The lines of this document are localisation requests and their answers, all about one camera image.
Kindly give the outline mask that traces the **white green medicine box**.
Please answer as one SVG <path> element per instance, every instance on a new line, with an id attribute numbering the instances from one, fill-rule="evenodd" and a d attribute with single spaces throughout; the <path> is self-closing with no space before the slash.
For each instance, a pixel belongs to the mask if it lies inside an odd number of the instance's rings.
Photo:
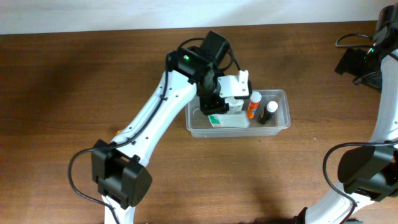
<path id="1" fill-rule="evenodd" d="M 212 114 L 208 118 L 214 128 L 248 128 L 250 125 L 244 111 L 233 114 Z"/>

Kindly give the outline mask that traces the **orange tube white cap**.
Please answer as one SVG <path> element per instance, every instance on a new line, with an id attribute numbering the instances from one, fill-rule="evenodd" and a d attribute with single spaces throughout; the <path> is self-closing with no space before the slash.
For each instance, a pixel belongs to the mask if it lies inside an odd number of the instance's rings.
<path id="1" fill-rule="evenodd" d="M 251 94 L 250 97 L 250 102 L 248 104 L 248 109 L 246 111 L 246 114 L 249 119 L 253 119 L 255 117 L 257 108 L 259 106 L 259 103 L 261 102 L 262 95 L 258 91 L 254 91 Z"/>

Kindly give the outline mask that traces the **dark bottle white cap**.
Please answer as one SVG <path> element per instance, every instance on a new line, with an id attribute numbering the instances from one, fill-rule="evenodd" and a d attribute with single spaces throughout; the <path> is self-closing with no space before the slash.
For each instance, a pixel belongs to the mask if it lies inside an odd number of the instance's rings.
<path id="1" fill-rule="evenodd" d="M 265 105 L 262 114 L 260 115 L 258 122 L 260 124 L 267 124 L 274 116 L 274 113 L 278 109 L 278 103 L 276 101 L 270 101 Z"/>

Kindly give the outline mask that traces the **white lotion bottle clear cap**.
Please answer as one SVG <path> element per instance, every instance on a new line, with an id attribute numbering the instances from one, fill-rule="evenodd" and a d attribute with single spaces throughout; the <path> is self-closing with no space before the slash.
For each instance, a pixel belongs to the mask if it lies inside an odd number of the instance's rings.
<path id="1" fill-rule="evenodd" d="M 225 103 L 228 104 L 228 112 L 227 114 L 235 114 L 242 110 L 244 100 L 236 99 L 235 97 L 225 98 Z"/>

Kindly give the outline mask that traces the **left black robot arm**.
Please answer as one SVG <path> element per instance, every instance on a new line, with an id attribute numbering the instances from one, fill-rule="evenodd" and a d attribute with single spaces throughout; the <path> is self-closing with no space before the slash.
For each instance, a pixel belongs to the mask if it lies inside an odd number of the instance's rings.
<path id="1" fill-rule="evenodd" d="M 229 42 L 210 31 L 200 46 L 180 45 L 165 58 L 160 83 L 133 121 L 110 143 L 99 140 L 91 153 L 92 178 L 102 195 L 105 223 L 132 223 L 135 207 L 147 193 L 152 177 L 146 166 L 176 115 L 194 97 L 205 115 L 226 113 L 221 92 L 220 63 L 231 55 Z"/>

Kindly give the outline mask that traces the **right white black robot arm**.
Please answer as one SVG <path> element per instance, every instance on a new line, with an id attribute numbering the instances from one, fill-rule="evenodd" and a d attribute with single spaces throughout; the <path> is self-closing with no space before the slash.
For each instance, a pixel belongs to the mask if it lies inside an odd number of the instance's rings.
<path id="1" fill-rule="evenodd" d="M 346 50 L 335 72 L 381 94 L 376 125 L 368 142 L 338 144 L 325 154 L 323 176 L 330 191 L 305 207 L 293 223 L 352 223 L 358 210 L 397 196 L 397 5 L 384 7 L 371 44 L 341 45 Z"/>

